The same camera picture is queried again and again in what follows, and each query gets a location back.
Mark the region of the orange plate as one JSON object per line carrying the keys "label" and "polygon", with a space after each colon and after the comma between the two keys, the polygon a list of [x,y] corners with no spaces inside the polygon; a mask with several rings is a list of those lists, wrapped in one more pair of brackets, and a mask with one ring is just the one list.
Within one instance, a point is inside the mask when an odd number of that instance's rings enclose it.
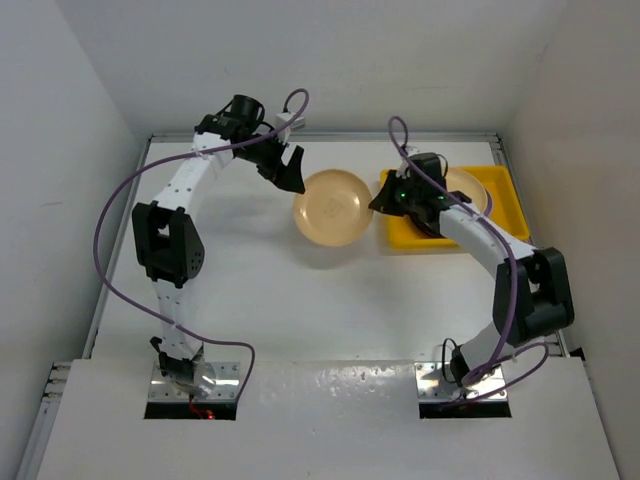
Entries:
{"label": "orange plate", "polygon": [[450,168],[445,176],[449,192],[461,192],[470,198],[475,207],[484,213],[489,206],[489,196],[482,183],[472,174],[459,168]]}
{"label": "orange plate", "polygon": [[305,180],[306,191],[297,194],[292,214],[299,232],[323,247],[354,243],[368,229],[373,211],[368,185],[352,172],[326,169]]}

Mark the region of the purple plate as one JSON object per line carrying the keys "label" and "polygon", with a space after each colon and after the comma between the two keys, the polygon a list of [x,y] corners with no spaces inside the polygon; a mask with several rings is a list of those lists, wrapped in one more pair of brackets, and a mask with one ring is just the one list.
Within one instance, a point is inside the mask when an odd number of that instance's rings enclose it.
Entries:
{"label": "purple plate", "polygon": [[486,207],[484,209],[484,215],[489,217],[493,212],[495,203],[494,203],[493,196],[489,191],[486,191],[486,198],[487,198],[487,202],[486,202]]}

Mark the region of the steel rimmed plate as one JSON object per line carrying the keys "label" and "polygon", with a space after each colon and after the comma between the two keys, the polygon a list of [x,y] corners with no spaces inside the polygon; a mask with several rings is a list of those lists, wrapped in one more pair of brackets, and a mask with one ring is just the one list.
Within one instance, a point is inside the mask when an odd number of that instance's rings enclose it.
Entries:
{"label": "steel rimmed plate", "polygon": [[414,226],[429,238],[442,238],[440,221],[437,214],[421,214],[410,212],[409,219]]}

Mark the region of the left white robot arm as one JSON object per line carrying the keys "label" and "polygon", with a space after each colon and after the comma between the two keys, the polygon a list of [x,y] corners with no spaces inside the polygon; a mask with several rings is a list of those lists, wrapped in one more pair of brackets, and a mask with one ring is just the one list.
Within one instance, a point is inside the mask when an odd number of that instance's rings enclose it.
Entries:
{"label": "left white robot arm", "polygon": [[221,171],[233,160],[255,165],[276,188],[302,194],[304,150],[283,157],[290,132],[303,125],[302,113],[289,108],[265,134],[263,105],[237,94],[221,111],[194,128],[189,156],[167,186],[149,203],[137,203],[132,226],[138,263],[151,280],[159,303],[162,334],[152,339],[161,374],[193,396],[211,392],[213,368],[204,359],[204,341],[188,334],[195,318],[193,282],[205,264],[205,246],[196,228],[199,206]]}

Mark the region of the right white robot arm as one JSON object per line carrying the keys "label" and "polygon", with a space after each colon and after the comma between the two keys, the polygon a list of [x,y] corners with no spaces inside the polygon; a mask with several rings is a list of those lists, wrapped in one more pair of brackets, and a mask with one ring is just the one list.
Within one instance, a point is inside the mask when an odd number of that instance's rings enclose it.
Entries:
{"label": "right white robot arm", "polygon": [[536,248],[501,229],[469,195],[448,186],[437,154],[411,155],[389,170],[369,207],[453,240],[495,281],[490,323],[452,352],[449,370],[458,387],[477,383],[519,347],[574,322],[562,253]]}

